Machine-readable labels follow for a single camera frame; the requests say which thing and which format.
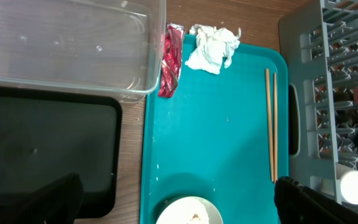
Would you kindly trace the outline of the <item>crumpled white napkin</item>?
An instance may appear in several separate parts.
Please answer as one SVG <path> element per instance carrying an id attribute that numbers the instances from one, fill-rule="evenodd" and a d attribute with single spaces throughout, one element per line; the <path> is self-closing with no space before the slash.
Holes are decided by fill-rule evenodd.
<path id="1" fill-rule="evenodd" d="M 232 56 L 241 43 L 242 31 L 239 27 L 237 35 L 234 35 L 225 27 L 218 29 L 215 26 L 195 24 L 189 34 L 196 37 L 196 48 L 185 65 L 192 70 L 219 75 L 222 67 L 230 67 Z"/>

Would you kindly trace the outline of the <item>white cup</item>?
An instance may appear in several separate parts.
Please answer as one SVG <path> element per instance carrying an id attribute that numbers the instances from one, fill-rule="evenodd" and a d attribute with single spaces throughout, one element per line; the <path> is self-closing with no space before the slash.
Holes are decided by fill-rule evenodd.
<path id="1" fill-rule="evenodd" d="M 336 178 L 343 201 L 358 205 L 358 170 L 337 163 Z"/>

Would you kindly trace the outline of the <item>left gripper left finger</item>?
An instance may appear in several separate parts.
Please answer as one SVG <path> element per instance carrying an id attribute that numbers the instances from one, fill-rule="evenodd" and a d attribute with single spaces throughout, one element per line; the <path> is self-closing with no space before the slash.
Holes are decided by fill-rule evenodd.
<path id="1" fill-rule="evenodd" d="M 0 209 L 0 224 L 73 223 L 83 201 L 83 184 L 78 174 L 68 174 Z"/>

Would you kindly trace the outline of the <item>grey dishwasher rack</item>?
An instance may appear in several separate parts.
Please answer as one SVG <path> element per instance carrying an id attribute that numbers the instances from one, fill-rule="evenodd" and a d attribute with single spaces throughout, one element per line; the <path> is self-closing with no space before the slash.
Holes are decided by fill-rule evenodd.
<path id="1" fill-rule="evenodd" d="M 280 51 L 290 84 L 289 175 L 343 201 L 336 164 L 358 170 L 358 0 L 313 0 L 283 16 Z"/>

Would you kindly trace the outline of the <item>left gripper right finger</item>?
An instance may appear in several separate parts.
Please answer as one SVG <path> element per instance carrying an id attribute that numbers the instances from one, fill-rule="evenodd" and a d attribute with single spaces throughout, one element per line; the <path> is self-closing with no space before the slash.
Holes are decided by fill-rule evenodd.
<path id="1" fill-rule="evenodd" d="M 358 214 L 298 181 L 283 176 L 274 203 L 281 224 L 358 224 Z"/>

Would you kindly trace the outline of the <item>teal plastic tray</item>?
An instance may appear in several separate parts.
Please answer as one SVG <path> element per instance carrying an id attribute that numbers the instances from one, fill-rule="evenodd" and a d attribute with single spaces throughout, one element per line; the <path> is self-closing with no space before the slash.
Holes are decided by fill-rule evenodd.
<path id="1" fill-rule="evenodd" d="M 171 98 L 146 99 L 140 222 L 179 196 L 212 202 L 224 223 L 278 223 L 270 179 L 265 73 L 278 95 L 278 174 L 288 175 L 288 70 L 241 44 L 219 75 L 183 66 Z"/>

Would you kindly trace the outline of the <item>clear plastic bin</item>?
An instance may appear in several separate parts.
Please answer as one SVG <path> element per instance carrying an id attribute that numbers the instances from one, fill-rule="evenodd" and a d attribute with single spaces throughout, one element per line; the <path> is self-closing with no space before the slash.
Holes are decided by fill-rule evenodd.
<path id="1" fill-rule="evenodd" d="M 137 103 L 158 85 L 166 0 L 0 0 L 0 86 Z"/>

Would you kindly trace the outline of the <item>red foil wrapper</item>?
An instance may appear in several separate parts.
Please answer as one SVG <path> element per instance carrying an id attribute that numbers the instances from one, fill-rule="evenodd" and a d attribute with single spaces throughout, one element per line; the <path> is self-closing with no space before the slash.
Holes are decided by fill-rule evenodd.
<path id="1" fill-rule="evenodd" d="M 169 23 L 165 30 L 165 43 L 162 58 L 162 76 L 158 96 L 171 98 L 181 75 L 183 41 L 185 29 L 178 24 Z"/>

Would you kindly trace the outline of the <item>grey bowl with rice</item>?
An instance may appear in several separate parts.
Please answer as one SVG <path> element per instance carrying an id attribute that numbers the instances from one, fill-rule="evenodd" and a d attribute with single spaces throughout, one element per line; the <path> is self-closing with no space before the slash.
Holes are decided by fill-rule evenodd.
<path id="1" fill-rule="evenodd" d="M 178 196 L 167 200 L 156 224 L 223 224 L 217 207 L 202 197 Z"/>

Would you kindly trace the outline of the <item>black plastic bin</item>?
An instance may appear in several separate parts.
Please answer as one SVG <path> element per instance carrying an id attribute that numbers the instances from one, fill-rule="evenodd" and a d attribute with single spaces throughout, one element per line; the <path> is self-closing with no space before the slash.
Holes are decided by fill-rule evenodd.
<path id="1" fill-rule="evenodd" d="M 122 107 L 106 96 L 0 87 L 0 209 L 67 174 L 83 184 L 78 216 L 115 205 Z"/>

